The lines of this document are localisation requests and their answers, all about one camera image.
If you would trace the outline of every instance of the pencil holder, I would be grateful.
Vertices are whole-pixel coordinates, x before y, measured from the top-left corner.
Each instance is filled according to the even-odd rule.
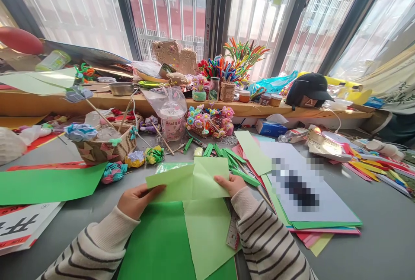
[[[118,141],[115,146],[114,142],[102,142],[102,141],[84,141],[84,142],[74,142],[72,141],[81,158],[88,165],[97,165],[103,162],[117,162],[121,161],[124,163],[125,157],[133,152],[137,147],[136,134],[134,133],[133,127],[124,127],[121,128],[121,141]]]
[[[222,82],[220,83],[220,100],[227,103],[233,102],[235,88],[235,83],[225,81],[225,79],[222,78]]]
[[[194,101],[203,102],[206,101],[206,92],[205,91],[192,91],[192,98]]]

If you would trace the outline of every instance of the glass jar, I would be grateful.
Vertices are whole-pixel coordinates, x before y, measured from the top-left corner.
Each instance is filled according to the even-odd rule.
[[[219,77],[211,77],[208,100],[211,103],[219,101]]]

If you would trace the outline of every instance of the striped sleeve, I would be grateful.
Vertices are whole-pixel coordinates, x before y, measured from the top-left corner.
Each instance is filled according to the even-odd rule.
[[[264,201],[259,203],[245,187],[231,202],[240,217],[237,228],[253,280],[317,279],[293,236]]]
[[[38,280],[112,279],[138,223],[115,207],[101,223],[81,231]]]

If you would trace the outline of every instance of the wooden stick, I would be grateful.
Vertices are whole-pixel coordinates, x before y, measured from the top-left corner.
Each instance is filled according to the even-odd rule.
[[[99,110],[88,100],[88,99],[85,99],[85,101],[87,101],[88,102],[88,104],[98,113],[98,115],[100,115],[101,116],[101,118],[102,119],[104,119],[105,121],[106,121],[106,123],[108,123],[111,127],[113,127],[114,128],[114,130],[116,131],[117,129],[112,125],[112,123],[111,122],[109,122],[108,121],[108,119],[107,118],[105,118],[104,117],[104,115],[103,114],[101,114],[100,112],[99,112]]]
[[[244,173],[249,175],[249,172],[244,168],[244,166],[239,162],[239,160],[238,159],[235,159],[235,160],[236,160],[236,162],[238,162],[239,166],[244,171]],[[274,209],[274,206],[272,205],[272,203],[268,200],[268,198],[265,196],[265,194],[262,192],[262,190],[259,189],[259,186],[256,189],[258,189],[259,193],[261,194],[262,198],[264,198],[266,203],[268,203],[268,205],[274,210],[274,212],[276,212],[275,209]]]
[[[170,152],[172,153],[172,155],[174,156],[174,152],[173,150],[170,148],[170,146],[167,144],[166,140],[164,139],[163,135],[161,135],[159,129],[157,129],[157,127],[154,125],[154,123],[150,120],[151,124],[153,125],[154,129],[156,129],[157,133],[160,134],[161,138],[163,139],[163,142],[166,144],[167,148],[170,150]]]
[[[119,127],[119,129],[118,129],[118,132],[120,132],[120,131],[121,131],[122,125],[124,124],[124,121],[125,121],[125,119],[127,118],[128,109],[130,108],[130,105],[131,105],[131,103],[132,103],[132,102],[133,102],[132,100],[130,100],[130,101],[128,102],[127,109],[125,110],[124,117],[122,118],[122,121],[121,121],[120,127]]]

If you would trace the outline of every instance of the red paper flower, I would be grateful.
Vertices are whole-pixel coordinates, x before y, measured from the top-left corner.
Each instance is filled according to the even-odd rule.
[[[116,108],[114,108],[113,110],[111,110],[112,111],[112,113],[115,115],[115,116],[118,116],[118,115],[121,115],[122,114],[122,112],[119,110],[119,109],[116,109]]]

